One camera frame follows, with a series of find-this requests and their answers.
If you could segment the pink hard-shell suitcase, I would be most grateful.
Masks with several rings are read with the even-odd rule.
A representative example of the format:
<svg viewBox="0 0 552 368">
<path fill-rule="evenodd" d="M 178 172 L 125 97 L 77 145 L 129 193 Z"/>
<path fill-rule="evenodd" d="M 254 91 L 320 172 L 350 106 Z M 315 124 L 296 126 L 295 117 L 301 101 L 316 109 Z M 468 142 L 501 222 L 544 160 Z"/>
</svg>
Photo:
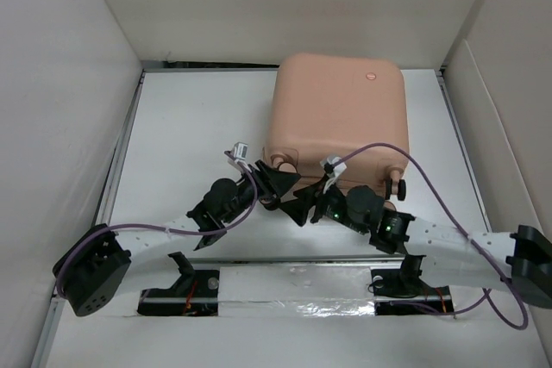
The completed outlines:
<svg viewBox="0 0 552 368">
<path fill-rule="evenodd" d="M 298 188 L 323 176 L 327 157 L 351 154 L 341 191 L 367 185 L 403 201 L 408 151 L 405 80 L 394 63 L 298 53 L 280 64 L 263 160 L 300 174 Z"/>
</svg>

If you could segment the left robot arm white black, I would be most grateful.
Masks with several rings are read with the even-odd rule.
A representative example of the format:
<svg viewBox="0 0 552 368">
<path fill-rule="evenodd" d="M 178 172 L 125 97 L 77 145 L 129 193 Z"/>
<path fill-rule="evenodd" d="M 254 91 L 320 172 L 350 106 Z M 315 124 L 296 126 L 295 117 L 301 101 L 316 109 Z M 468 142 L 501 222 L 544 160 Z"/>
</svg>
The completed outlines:
<svg viewBox="0 0 552 368">
<path fill-rule="evenodd" d="M 128 291 L 186 294 L 195 275 L 186 253 L 210 246 L 240 226 L 257 203 L 274 206 L 301 178 L 261 160 L 235 165 L 241 169 L 240 180 L 218 179 L 173 224 L 101 223 L 90 228 L 53 267 L 58 295 L 77 317 L 85 317 Z"/>
</svg>

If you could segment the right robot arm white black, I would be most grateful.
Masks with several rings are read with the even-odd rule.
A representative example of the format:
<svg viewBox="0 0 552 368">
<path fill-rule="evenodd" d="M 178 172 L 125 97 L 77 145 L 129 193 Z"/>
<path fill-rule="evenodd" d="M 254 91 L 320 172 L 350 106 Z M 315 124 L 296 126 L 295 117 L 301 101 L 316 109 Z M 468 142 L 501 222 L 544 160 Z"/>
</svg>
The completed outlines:
<svg viewBox="0 0 552 368">
<path fill-rule="evenodd" d="M 329 218 L 368 235 L 369 244 L 381 252 L 404 255 L 398 282 L 409 293 L 427 285 L 514 289 L 524 303 L 551 306 L 551 243 L 531 226 L 463 236 L 458 228 L 386 208 L 384 199 L 365 185 L 347 194 L 334 185 L 303 188 L 279 207 L 299 226 Z"/>
</svg>

